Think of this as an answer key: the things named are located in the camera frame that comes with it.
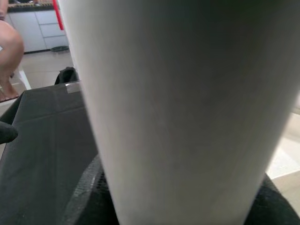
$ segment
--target white cylinder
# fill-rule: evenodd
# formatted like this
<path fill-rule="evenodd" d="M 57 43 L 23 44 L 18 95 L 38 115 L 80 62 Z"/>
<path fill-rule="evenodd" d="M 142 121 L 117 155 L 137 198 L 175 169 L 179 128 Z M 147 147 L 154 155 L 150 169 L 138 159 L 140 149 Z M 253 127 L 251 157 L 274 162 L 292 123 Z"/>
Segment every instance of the white cylinder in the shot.
<path fill-rule="evenodd" d="M 121 225 L 241 225 L 299 87 L 284 1 L 61 0 Z"/>

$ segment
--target person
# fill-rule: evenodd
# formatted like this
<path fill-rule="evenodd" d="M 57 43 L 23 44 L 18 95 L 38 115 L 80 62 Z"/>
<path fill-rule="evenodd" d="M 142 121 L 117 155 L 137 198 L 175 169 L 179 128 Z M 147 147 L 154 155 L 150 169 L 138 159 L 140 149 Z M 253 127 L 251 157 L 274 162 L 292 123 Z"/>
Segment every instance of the person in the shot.
<path fill-rule="evenodd" d="M 10 83 L 10 76 L 19 66 L 24 54 L 21 35 L 4 21 L 8 0 L 0 0 L 0 102 L 17 98 L 19 94 Z"/>

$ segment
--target person's leg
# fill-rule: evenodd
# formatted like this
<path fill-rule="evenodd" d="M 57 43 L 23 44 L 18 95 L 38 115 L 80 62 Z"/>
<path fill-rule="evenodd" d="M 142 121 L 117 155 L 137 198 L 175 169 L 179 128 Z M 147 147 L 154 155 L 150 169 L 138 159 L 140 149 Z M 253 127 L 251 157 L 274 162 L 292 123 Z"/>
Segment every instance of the person's leg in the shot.
<path fill-rule="evenodd" d="M 24 46 L 20 34 L 6 22 L 0 21 L 0 31 L 0 86 L 4 92 L 0 93 L 0 101 L 3 101 L 3 96 L 6 99 L 18 96 L 9 77 L 21 62 Z"/>

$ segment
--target red object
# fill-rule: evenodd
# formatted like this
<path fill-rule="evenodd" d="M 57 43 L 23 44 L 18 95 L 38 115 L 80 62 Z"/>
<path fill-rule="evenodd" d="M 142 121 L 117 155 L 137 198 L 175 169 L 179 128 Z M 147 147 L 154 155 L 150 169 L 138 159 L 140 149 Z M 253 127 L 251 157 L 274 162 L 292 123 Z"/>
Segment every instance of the red object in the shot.
<path fill-rule="evenodd" d="M 56 0 L 53 0 L 53 7 L 54 7 L 54 10 L 55 10 L 55 13 L 56 13 L 58 24 L 60 25 L 60 29 L 64 30 L 64 26 L 62 25 L 62 20 L 61 20 L 61 17 L 60 17 L 60 9 L 58 8 Z"/>

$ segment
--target white drawer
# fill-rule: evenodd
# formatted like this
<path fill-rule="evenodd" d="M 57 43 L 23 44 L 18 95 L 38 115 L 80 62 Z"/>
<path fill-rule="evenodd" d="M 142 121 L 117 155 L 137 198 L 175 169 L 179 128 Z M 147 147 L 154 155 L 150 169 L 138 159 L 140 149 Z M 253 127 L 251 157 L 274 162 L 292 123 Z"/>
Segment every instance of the white drawer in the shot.
<path fill-rule="evenodd" d="M 68 46 L 68 39 L 66 36 L 59 36 L 59 37 L 45 37 L 45 42 L 47 49 L 51 49 L 54 47 L 66 45 Z"/>
<path fill-rule="evenodd" d="M 54 10 L 35 12 L 38 24 L 58 23 Z"/>
<path fill-rule="evenodd" d="M 46 24 L 40 25 L 43 37 L 53 37 L 53 36 L 61 36 L 66 35 L 64 30 L 60 30 L 60 27 L 57 24 Z"/>

